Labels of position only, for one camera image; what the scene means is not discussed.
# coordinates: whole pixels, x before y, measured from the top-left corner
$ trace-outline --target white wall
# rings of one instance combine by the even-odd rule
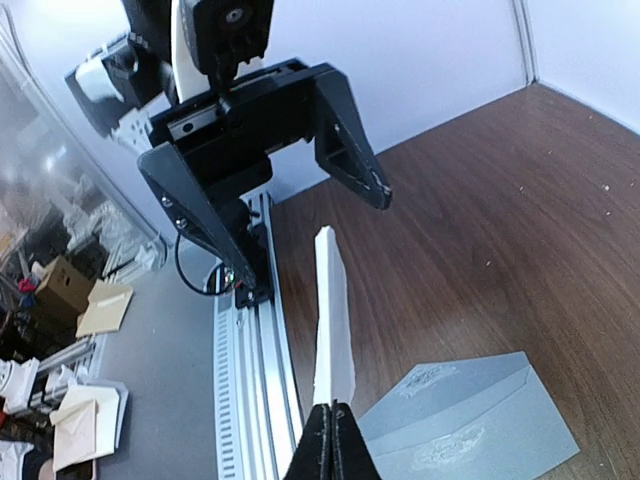
[[[540,82],[640,133],[640,2],[528,4]]]
[[[131,201],[172,233],[129,152],[84,120],[63,76],[126,29],[118,0],[13,0],[24,49],[40,80]],[[265,64],[297,56],[350,78],[374,151],[524,86],[510,0],[277,0]],[[325,178],[309,145],[273,156],[276,201]]]

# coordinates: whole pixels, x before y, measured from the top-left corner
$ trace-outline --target wood grain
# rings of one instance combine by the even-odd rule
[[[274,208],[310,411],[313,237],[349,276],[362,415],[416,363],[523,350],[582,451],[548,479],[640,478],[640,138],[532,86],[379,158],[391,209],[329,180]]]

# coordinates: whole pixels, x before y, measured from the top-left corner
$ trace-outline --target gray floor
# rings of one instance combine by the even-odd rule
[[[196,285],[213,262],[198,247],[181,254]],[[124,382],[131,395],[120,448],[100,460],[99,478],[217,478],[213,300],[188,290],[172,261],[139,278],[134,289],[122,328],[109,335],[102,361],[100,376]]]

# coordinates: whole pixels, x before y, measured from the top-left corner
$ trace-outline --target gray envelope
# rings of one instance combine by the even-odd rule
[[[359,425],[385,480],[530,480],[579,451],[523,353],[419,365]]]

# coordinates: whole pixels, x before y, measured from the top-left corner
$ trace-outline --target screw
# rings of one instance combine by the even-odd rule
[[[227,23],[236,23],[242,17],[244,17],[244,10],[242,8],[234,8],[229,13],[227,13],[225,20],[227,21]]]

